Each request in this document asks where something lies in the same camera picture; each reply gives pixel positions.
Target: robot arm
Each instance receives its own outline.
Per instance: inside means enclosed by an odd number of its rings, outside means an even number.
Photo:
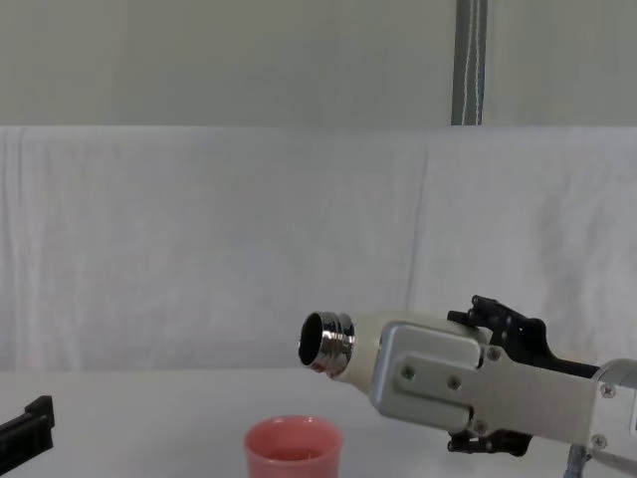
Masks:
[[[491,299],[447,319],[314,313],[300,358],[383,415],[448,431],[449,451],[523,456],[541,436],[574,445],[571,470],[592,455],[637,476],[636,361],[556,358],[541,320]]]

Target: table surface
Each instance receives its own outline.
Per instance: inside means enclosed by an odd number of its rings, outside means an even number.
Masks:
[[[535,438],[524,458],[461,455],[447,434],[378,415],[350,385],[304,369],[1,372],[0,418],[41,394],[56,411],[55,447],[12,478],[245,477],[242,437],[280,414],[341,427],[341,478],[561,477],[567,446]],[[586,477],[619,477],[591,464]]]

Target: white backdrop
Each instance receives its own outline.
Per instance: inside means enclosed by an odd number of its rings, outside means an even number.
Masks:
[[[635,129],[0,130],[0,366],[296,364],[315,309],[546,319],[637,356]]]

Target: screw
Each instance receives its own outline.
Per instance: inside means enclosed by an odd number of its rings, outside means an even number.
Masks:
[[[416,375],[416,370],[411,365],[406,365],[400,371],[400,374],[405,380],[411,380]]]
[[[604,435],[596,434],[590,439],[590,442],[593,444],[593,448],[595,450],[603,450],[608,446],[608,442],[606,441],[606,437]]]
[[[495,347],[491,347],[487,350],[487,359],[491,361],[496,361],[500,359],[500,349],[496,349]]]
[[[460,388],[460,385],[462,385],[462,382],[460,381],[459,378],[457,378],[454,375],[451,375],[447,379],[447,386],[451,388],[452,390],[457,390],[458,388]]]
[[[487,433],[487,423],[482,420],[476,420],[474,422],[474,431],[479,435],[484,435]]]
[[[615,396],[615,387],[613,385],[609,385],[608,383],[602,383],[599,387],[599,391],[601,396],[604,398],[612,398]]]

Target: cup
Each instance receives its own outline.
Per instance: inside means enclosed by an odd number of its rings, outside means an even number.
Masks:
[[[244,447],[250,478],[337,478],[342,435],[323,418],[278,416],[254,425]]]

